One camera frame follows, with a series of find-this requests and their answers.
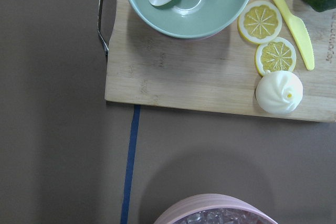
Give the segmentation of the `yellow plastic knife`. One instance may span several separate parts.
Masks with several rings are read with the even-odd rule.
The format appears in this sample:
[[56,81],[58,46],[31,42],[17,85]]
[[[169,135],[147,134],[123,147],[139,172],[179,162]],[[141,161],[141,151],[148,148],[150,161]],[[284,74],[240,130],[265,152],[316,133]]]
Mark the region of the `yellow plastic knife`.
[[295,16],[289,9],[285,0],[273,0],[279,9],[289,31],[294,38],[301,53],[302,59],[307,70],[315,68],[314,52],[309,33],[301,18]]

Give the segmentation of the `large lemon slice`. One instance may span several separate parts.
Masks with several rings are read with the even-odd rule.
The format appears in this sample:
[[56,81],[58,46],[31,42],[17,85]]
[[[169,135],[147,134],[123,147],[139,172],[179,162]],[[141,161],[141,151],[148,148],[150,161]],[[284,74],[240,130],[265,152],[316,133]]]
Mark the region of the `large lemon slice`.
[[244,39],[253,44],[264,44],[279,35],[282,16],[274,4],[258,0],[246,5],[237,23]]

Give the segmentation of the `pink ice bowl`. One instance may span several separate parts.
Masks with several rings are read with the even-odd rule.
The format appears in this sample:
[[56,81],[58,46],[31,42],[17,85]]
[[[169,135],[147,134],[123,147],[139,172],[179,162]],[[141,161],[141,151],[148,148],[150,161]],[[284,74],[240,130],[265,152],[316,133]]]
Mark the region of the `pink ice bowl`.
[[155,223],[276,223],[256,207],[231,196],[200,194],[170,206]]

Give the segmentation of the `small lemon slice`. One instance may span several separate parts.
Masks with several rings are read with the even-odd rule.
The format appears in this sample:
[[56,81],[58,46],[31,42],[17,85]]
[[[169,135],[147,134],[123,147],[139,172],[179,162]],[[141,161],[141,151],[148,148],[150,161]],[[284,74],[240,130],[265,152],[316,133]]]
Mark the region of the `small lemon slice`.
[[262,77],[275,71],[293,72],[296,61],[294,46],[282,37],[260,44],[255,53],[255,66]]

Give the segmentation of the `wooden cutting board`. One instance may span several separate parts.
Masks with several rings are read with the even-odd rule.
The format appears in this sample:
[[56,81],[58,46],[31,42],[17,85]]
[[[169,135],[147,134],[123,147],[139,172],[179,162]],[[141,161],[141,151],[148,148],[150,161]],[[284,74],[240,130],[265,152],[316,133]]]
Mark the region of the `wooden cutting board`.
[[[284,119],[335,121],[335,10],[318,13],[301,0],[285,0],[308,30],[315,68],[297,58],[295,74],[303,99]],[[256,45],[241,38],[232,23],[197,40],[175,39],[155,31],[117,0],[109,42],[105,99],[111,102],[197,111],[267,116],[255,98]]]

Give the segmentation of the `long blue tape strip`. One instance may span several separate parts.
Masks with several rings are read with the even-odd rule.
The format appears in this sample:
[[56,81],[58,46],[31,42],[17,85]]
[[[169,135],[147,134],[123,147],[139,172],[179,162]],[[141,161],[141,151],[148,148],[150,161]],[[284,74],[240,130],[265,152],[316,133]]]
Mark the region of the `long blue tape strip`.
[[138,138],[140,113],[141,113],[141,106],[134,105],[133,117],[132,117],[131,127],[130,127],[127,165],[125,169],[125,178],[124,178],[123,202],[122,202],[121,216],[120,216],[121,224],[128,223],[129,205],[130,205],[130,198],[131,198],[131,188],[132,188],[132,180],[133,180],[133,170],[134,170],[134,161],[135,161],[135,154],[136,154],[136,143],[137,143],[137,138]]

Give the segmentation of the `green bowl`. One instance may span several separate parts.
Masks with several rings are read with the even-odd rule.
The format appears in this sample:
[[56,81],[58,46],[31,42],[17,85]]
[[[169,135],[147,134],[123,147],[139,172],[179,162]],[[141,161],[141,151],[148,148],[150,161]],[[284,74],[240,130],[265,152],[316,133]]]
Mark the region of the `green bowl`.
[[210,37],[230,25],[249,0],[172,0],[155,7],[149,0],[129,0],[153,29],[175,38]]

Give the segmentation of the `white cream dollop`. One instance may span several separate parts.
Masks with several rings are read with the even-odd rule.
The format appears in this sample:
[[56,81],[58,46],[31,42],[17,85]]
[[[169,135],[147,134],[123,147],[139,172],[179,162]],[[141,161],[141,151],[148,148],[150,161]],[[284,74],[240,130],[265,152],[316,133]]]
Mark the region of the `white cream dollop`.
[[301,103],[303,84],[290,71],[270,72],[258,82],[255,96],[259,106],[266,112],[287,114]]

